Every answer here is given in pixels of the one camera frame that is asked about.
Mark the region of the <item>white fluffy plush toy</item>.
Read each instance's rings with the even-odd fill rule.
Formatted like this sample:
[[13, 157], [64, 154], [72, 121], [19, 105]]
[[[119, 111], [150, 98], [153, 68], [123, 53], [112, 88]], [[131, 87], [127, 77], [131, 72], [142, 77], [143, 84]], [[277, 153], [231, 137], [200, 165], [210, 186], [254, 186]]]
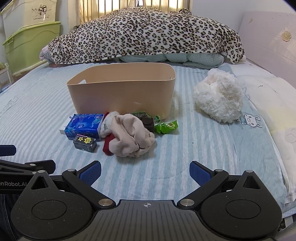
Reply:
[[219, 123], [239, 119], [243, 107], [243, 92], [234, 74], [213, 68], [193, 88], [196, 106]]

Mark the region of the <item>dark herb snack bag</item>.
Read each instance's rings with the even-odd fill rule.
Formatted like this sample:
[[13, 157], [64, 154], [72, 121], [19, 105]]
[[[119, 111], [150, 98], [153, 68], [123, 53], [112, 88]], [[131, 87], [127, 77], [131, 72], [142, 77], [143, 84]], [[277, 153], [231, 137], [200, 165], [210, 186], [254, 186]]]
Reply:
[[132, 113], [132, 115], [136, 116], [140, 120], [142, 120], [143, 118], [151, 118], [151, 116], [145, 111], [135, 111]]

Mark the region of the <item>dark brown small box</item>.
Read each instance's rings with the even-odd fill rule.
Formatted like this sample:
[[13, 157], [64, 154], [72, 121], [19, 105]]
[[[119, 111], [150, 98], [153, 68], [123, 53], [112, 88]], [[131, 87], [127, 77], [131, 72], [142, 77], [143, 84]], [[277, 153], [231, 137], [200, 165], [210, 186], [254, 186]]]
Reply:
[[149, 118], [149, 117], [142, 118], [142, 123], [148, 131], [150, 131], [151, 133], [154, 133], [154, 119], [153, 118]]

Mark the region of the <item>small black star box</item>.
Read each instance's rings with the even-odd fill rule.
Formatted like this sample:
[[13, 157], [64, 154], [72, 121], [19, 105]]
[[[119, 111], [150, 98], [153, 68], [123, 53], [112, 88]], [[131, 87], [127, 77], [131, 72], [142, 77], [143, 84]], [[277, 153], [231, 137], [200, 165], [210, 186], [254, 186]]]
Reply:
[[79, 150], [93, 153], [97, 147], [95, 138], [77, 134], [73, 140], [74, 147]]

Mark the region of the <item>white cartoon pillow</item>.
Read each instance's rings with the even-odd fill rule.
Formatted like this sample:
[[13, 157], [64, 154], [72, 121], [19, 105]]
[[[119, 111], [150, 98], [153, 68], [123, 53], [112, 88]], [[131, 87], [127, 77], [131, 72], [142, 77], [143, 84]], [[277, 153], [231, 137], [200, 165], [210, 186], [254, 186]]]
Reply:
[[280, 152], [287, 188], [285, 203], [295, 201], [295, 88], [253, 64], [231, 66], [244, 93], [268, 126]]

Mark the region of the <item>beige cloth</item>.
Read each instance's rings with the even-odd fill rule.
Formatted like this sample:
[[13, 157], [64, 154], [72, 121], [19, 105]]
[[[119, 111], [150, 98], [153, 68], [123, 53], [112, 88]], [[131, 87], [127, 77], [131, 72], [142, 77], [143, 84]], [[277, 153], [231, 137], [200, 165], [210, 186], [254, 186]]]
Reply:
[[109, 149], [119, 157], [137, 158], [144, 155], [156, 140], [154, 134], [132, 114], [114, 116], [110, 129], [115, 138], [110, 141]]

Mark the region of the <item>teal checkered quilt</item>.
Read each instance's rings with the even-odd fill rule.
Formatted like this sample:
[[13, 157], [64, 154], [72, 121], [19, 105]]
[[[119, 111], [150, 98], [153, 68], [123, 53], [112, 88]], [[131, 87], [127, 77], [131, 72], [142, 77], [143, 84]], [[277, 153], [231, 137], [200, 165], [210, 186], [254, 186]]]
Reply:
[[224, 57], [216, 53], [176, 53], [176, 54], [157, 54], [157, 55], [128, 55], [113, 58], [112, 60], [125, 63], [131, 62], [171, 62], [188, 67], [200, 69], [218, 68], [224, 62]]

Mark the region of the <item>leopard print blanket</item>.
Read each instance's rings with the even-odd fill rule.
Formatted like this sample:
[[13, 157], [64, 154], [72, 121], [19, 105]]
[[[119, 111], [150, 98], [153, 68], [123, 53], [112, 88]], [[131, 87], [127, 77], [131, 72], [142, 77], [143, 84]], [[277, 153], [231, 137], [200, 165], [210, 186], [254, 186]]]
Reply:
[[81, 64], [130, 55], [225, 54], [231, 63], [244, 56], [233, 29], [186, 9], [166, 13], [150, 6], [124, 8], [81, 24], [48, 44], [59, 65]]

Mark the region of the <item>cream plastic storage box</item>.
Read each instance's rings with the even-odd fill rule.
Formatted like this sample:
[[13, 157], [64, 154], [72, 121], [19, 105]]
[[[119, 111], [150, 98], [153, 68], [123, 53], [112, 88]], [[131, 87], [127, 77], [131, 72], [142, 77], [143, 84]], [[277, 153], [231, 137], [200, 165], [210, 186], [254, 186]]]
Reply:
[[23, 27], [54, 22], [56, 5], [57, 1], [51, 0], [11, 1], [1, 10], [6, 38]]

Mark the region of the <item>beige plastic storage bin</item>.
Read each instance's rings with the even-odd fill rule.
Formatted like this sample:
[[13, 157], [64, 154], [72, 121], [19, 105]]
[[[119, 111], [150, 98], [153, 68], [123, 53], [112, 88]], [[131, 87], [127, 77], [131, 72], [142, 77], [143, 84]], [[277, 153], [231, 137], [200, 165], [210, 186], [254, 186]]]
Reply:
[[175, 80], [166, 63], [113, 63], [80, 72], [67, 87], [78, 114], [145, 111], [163, 120], [171, 111]]

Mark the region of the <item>yellow window curtain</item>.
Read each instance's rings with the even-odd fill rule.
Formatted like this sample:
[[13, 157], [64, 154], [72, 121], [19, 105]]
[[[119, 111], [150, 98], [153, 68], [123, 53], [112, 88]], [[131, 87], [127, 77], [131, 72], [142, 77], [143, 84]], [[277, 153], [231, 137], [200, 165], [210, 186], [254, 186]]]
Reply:
[[95, 0], [78, 1], [79, 23], [97, 19], [106, 14], [123, 8], [150, 6], [164, 12], [190, 9], [191, 1], [188, 0]]

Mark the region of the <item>green snack packet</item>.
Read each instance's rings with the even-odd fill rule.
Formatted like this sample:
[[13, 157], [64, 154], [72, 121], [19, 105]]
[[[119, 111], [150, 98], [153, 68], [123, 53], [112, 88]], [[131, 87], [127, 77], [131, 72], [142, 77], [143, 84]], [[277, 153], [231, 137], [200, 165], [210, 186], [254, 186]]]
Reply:
[[154, 118], [154, 131], [158, 134], [168, 134], [178, 128], [178, 123], [176, 120], [171, 121], [169, 123], [161, 122], [160, 116], [156, 116]]

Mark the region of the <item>striped blue bed sheet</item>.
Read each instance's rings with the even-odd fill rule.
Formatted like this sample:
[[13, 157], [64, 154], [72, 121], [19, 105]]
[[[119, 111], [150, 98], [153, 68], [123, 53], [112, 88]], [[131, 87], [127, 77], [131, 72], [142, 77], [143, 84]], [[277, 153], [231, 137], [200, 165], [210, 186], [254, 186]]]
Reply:
[[207, 76], [206, 70], [174, 67], [169, 121], [178, 126], [170, 133], [149, 133], [136, 118], [121, 115], [115, 119], [111, 156], [103, 152], [103, 141], [91, 153], [75, 148], [60, 133], [63, 122], [75, 114], [67, 83], [97, 68], [97, 64], [41, 66], [1, 93], [1, 144], [17, 149], [11, 161], [51, 159], [56, 174], [100, 161], [102, 175], [94, 188], [116, 201], [181, 199], [198, 186], [189, 176], [194, 160], [234, 175], [251, 169], [272, 193], [283, 216], [295, 213], [295, 202], [288, 201], [280, 149], [253, 103], [245, 97], [241, 117], [233, 123], [219, 123], [197, 110], [193, 88]]

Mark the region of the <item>white red plush doll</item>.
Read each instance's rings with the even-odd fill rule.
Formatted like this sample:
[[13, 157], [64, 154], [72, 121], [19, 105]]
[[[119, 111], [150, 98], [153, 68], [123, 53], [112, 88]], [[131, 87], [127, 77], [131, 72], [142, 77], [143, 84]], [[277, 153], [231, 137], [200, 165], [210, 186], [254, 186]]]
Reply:
[[115, 138], [114, 134], [111, 132], [111, 123], [114, 116], [119, 115], [117, 111], [112, 111], [110, 113], [106, 113], [99, 131], [99, 136], [104, 139], [103, 152], [107, 156], [112, 156], [113, 153], [109, 149], [109, 143], [111, 140]]

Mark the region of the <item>blue tissue pack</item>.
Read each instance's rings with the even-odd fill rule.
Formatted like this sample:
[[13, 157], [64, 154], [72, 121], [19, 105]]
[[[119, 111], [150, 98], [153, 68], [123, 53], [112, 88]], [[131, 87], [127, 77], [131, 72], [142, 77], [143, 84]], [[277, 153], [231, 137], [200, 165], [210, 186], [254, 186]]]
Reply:
[[70, 140], [73, 140], [76, 135], [83, 135], [99, 141], [103, 118], [104, 114], [74, 114], [65, 127], [65, 135]]

